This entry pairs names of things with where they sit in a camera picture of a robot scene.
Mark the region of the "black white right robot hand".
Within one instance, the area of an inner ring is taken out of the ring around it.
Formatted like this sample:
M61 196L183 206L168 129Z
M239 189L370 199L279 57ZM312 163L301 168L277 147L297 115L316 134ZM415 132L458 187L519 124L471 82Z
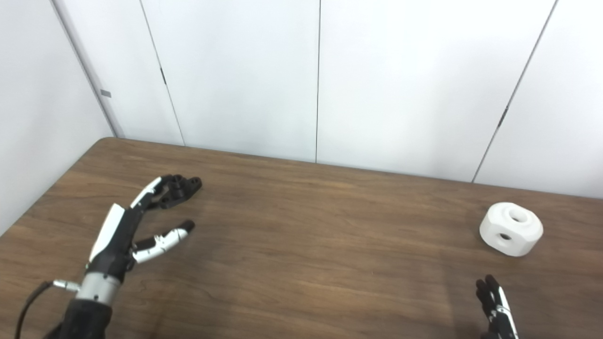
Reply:
M491 274L476 281L476 297L488 320L488 331L481 339L518 339L510 305L502 286Z

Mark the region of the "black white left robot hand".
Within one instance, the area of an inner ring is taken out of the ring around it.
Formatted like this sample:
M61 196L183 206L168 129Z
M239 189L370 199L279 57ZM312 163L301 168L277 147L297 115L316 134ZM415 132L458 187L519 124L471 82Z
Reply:
M163 255L190 235L192 220L145 240L134 236L144 215L153 210L169 210L187 202L203 186L199 177L164 175L151 180L127 207L112 204L89 255L86 273L99 273L123 283L136 264Z

